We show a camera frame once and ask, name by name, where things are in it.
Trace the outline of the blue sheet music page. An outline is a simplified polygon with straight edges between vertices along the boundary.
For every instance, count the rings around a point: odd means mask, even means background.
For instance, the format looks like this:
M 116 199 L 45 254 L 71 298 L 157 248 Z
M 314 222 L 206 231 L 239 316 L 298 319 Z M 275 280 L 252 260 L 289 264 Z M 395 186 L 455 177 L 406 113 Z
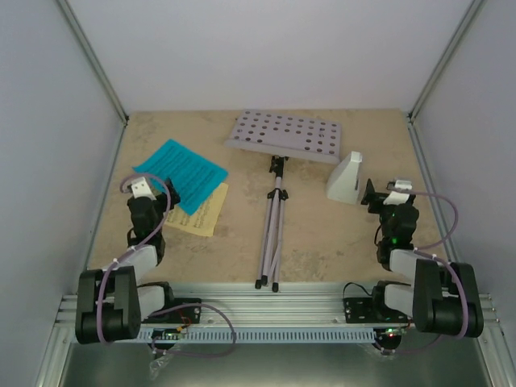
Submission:
M 133 170 L 150 173 L 163 181 L 169 179 L 180 196 L 179 207 L 187 215 L 194 214 L 228 175 L 226 169 L 173 139 Z

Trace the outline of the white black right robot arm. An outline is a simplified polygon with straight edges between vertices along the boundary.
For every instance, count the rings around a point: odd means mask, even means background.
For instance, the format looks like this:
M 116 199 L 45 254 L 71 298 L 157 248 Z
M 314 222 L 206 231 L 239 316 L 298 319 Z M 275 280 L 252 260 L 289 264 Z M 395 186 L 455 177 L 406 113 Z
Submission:
M 449 263 L 432 254 L 450 239 L 450 228 L 439 241 L 423 247 L 414 245 L 419 211 L 414 202 L 419 193 L 410 181 L 391 181 L 386 192 L 367 181 L 361 205 L 379 217 L 375 236 L 381 266 L 403 276 L 407 282 L 384 282 L 369 303 L 371 315 L 388 322 L 401 312 L 416 329 L 457 339 L 477 338 L 484 330 L 476 275 L 470 264 Z

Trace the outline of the white music stand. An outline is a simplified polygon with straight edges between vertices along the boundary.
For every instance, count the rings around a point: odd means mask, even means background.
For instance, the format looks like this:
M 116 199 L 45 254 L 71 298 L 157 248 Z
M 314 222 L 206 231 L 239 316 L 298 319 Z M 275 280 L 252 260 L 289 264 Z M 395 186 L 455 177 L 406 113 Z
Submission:
M 280 290 L 285 204 L 289 199 L 283 187 L 287 161 L 338 164 L 341 137 L 342 125 L 326 119 L 255 109 L 242 110 L 236 119 L 225 145 L 270 155 L 269 172 L 275 178 L 274 188 L 267 193 L 256 289 L 268 286 L 274 293 Z

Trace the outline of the yellow sheet music page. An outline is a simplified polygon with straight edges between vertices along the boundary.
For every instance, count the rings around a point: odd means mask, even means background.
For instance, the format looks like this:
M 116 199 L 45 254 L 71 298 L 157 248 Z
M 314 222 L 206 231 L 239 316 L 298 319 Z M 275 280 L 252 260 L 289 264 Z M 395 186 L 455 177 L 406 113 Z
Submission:
M 228 184 L 221 183 L 192 215 L 187 215 L 179 206 L 175 207 L 170 211 L 165 226 L 191 235 L 212 237 L 228 189 Z

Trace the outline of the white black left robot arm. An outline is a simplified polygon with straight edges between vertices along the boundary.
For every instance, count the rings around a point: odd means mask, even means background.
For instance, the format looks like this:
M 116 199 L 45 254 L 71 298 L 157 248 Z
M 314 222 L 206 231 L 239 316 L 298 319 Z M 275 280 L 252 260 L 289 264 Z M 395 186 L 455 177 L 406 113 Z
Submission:
M 177 311 L 167 285 L 143 285 L 142 277 L 164 258 L 162 235 L 169 211 L 181 199 L 170 178 L 159 180 L 163 192 L 155 194 L 151 174 L 125 179 L 121 190 L 131 196 L 127 207 L 132 227 L 127 232 L 127 250 L 104 268 L 85 270 L 79 277 L 75 318 L 78 343 L 112 343 L 134 339 L 141 322 L 150 314 L 167 322 Z

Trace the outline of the white metronome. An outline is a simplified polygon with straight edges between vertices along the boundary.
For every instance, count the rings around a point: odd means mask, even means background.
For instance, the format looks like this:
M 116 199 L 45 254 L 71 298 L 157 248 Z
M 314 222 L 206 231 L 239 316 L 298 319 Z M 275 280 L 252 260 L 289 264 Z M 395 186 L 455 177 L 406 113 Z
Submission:
M 358 202 L 362 162 L 363 155 L 353 151 L 336 166 L 327 180 L 327 198 L 350 205 Z

